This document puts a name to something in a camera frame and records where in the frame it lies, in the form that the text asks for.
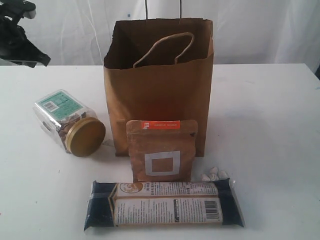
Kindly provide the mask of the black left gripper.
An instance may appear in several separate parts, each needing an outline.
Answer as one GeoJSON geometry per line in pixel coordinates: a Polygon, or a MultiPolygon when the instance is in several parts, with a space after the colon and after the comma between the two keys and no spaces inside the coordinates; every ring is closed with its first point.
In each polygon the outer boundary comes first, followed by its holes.
{"type": "Polygon", "coordinates": [[[47,67],[51,58],[27,40],[25,30],[18,25],[23,18],[34,19],[36,5],[28,0],[0,2],[0,58],[8,60],[16,50],[14,63],[27,67],[41,64],[47,67]]]}

